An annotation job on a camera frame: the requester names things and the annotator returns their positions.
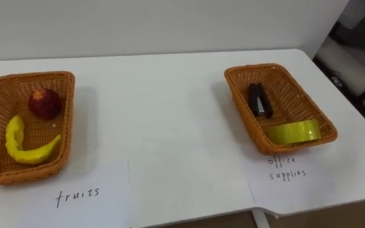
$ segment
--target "tape roll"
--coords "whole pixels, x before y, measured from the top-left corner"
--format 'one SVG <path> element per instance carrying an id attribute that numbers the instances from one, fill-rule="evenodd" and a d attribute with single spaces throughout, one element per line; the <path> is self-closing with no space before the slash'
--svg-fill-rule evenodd
<path id="1" fill-rule="evenodd" d="M 300 143 L 322 137 L 319 123 L 314 119 L 269 127 L 266 135 L 274 144 Z"/>

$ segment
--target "yellow banana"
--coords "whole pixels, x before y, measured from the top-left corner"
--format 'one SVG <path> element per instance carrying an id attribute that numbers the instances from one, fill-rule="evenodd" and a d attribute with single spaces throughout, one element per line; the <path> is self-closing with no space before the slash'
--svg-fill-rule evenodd
<path id="1" fill-rule="evenodd" d="M 25 125 L 19 115 L 14 116 L 6 126 L 5 147 L 10 157 L 22 164 L 37 165 L 46 161 L 60 141 L 61 134 L 58 134 L 55 139 L 40 148 L 24 151 L 22 149 L 24 129 Z"/>

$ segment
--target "white table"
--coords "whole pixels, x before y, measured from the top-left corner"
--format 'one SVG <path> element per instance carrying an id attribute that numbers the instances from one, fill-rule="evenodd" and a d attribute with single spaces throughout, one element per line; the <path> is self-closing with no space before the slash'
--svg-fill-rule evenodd
<path id="1" fill-rule="evenodd" d="M 286 67 L 338 129 L 337 141 L 308 152 L 334 183 L 325 197 L 254 201 L 243 166 L 259 162 L 257 151 L 223 73 L 258 63 Z M 133 227 L 254 208 L 289 215 L 365 200 L 365 120 L 299 50 L 0 61 L 0 75 L 50 70 L 76 75 L 72 154 L 62 175 L 76 178 L 128 159 Z M 8 198 L 2 195 L 0 201 Z"/>

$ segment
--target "wicker basket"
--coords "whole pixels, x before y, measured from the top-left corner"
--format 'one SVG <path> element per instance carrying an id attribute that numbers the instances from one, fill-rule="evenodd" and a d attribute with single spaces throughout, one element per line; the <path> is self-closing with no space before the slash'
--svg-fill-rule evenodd
<path id="1" fill-rule="evenodd" d="M 36 181 L 59 172 L 70 151 L 73 114 L 74 75 L 70 72 L 23 73 L 0 77 L 0 184 Z M 43 120 L 27 108 L 29 96 L 37 88 L 56 91 L 63 109 L 53 120 Z M 5 148 L 5 128 L 19 114 L 25 123 L 24 149 L 38 148 L 56 135 L 62 139 L 51 157 L 39 166 L 22 165 L 14 161 Z"/>
<path id="2" fill-rule="evenodd" d="M 225 78 L 246 130 L 263 155 L 288 153 L 328 143 L 337 138 L 337 131 L 330 120 L 282 66 L 261 64 L 233 67 L 225 71 Z M 264 86 L 274 111 L 272 118 L 255 117 L 250 111 L 245 98 L 251 83 L 261 83 Z M 277 145 L 264 134 L 271 126 L 310 119 L 317 119 L 319 122 L 322 134 L 319 140 Z"/>

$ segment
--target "apple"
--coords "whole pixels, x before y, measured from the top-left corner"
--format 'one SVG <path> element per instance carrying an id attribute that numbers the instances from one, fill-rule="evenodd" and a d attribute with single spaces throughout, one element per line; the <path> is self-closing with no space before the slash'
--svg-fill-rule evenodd
<path id="1" fill-rule="evenodd" d="M 28 109 L 43 119 L 54 119 L 61 111 L 60 96 L 51 89 L 37 89 L 29 97 Z"/>

